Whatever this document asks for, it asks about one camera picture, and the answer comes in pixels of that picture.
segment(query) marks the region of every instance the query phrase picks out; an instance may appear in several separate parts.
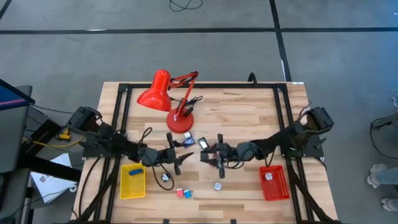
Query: pink cube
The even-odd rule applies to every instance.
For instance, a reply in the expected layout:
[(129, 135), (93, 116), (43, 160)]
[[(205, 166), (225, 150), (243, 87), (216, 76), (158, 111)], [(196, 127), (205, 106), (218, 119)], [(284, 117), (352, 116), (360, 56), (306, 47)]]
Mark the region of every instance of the pink cube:
[(177, 189), (177, 197), (183, 197), (184, 196), (184, 192), (182, 189)]

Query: red desk lamp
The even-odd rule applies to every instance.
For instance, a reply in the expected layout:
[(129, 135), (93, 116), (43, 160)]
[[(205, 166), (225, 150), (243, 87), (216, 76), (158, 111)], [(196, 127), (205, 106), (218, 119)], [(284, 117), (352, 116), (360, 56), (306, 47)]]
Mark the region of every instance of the red desk lamp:
[[(167, 115), (167, 126), (175, 133), (185, 133), (189, 131), (193, 125), (193, 108), (184, 108), (187, 103), (187, 99), (193, 84), (197, 79), (198, 72), (189, 73), (189, 75), (183, 75), (177, 78), (171, 78), (170, 73), (166, 70), (158, 70), (155, 73), (154, 81), (150, 86), (150, 89), (144, 91), (139, 98), (137, 103), (148, 108), (152, 108), (160, 111), (168, 111)], [(188, 91), (185, 97), (182, 98), (180, 104), (171, 110), (172, 102), (167, 94), (167, 90), (180, 87), (182, 85), (190, 83)]]

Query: yellow basket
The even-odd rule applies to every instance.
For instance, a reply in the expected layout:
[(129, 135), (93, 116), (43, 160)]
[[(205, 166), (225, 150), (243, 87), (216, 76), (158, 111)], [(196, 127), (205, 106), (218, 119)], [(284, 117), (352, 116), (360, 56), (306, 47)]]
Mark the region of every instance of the yellow basket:
[[(140, 174), (130, 175), (129, 171), (142, 169)], [(120, 199), (145, 197), (145, 167), (142, 164), (123, 165), (120, 172)]]

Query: lamp base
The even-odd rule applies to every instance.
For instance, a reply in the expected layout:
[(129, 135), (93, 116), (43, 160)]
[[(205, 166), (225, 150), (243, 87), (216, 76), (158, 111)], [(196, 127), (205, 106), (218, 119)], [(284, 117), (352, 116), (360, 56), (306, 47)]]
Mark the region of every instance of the lamp base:
[(187, 117), (180, 116), (178, 120), (174, 121), (176, 109), (172, 109), (170, 113), (167, 115), (166, 123), (169, 129), (174, 133), (186, 133), (192, 128), (193, 125), (193, 115), (190, 113)]

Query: lamp shade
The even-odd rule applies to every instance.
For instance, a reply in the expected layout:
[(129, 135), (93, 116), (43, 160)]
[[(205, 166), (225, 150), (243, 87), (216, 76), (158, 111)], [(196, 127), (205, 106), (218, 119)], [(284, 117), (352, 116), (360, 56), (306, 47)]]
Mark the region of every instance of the lamp shade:
[(169, 90), (170, 73), (166, 70), (158, 70), (150, 89), (144, 91), (137, 99), (137, 103), (148, 108), (160, 111), (170, 111), (172, 102), (167, 90)]

